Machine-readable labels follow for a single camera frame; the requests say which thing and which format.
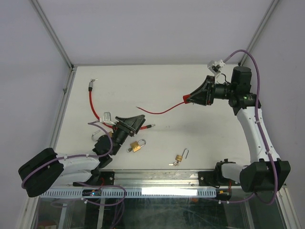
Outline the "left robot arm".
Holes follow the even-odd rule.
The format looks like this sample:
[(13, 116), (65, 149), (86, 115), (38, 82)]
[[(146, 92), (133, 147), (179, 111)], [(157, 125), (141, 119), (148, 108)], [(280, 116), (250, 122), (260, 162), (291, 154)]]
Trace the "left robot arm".
[(145, 115), (116, 117), (112, 133), (99, 137), (92, 150), (75, 155), (56, 153), (49, 147), (22, 165), (18, 174), (21, 187), (30, 198), (52, 187), (73, 185), (98, 187), (105, 184), (101, 170), (112, 162), (125, 140), (133, 137), (145, 123)]

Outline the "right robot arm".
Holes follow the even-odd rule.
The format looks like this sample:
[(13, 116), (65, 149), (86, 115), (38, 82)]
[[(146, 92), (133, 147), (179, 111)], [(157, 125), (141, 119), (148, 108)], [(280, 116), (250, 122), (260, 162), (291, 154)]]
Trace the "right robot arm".
[(183, 96), (186, 104), (212, 105), (215, 99), (228, 100), (234, 115), (240, 122), (250, 152), (250, 164), (242, 166), (224, 159), (216, 163), (206, 182), (213, 186), (227, 184), (230, 180), (239, 183), (246, 193), (279, 191), (291, 167), (283, 161), (266, 132), (262, 109), (257, 95), (250, 92), (252, 71), (248, 67), (233, 68), (231, 81), (217, 83), (215, 76), (205, 81), (192, 93)]

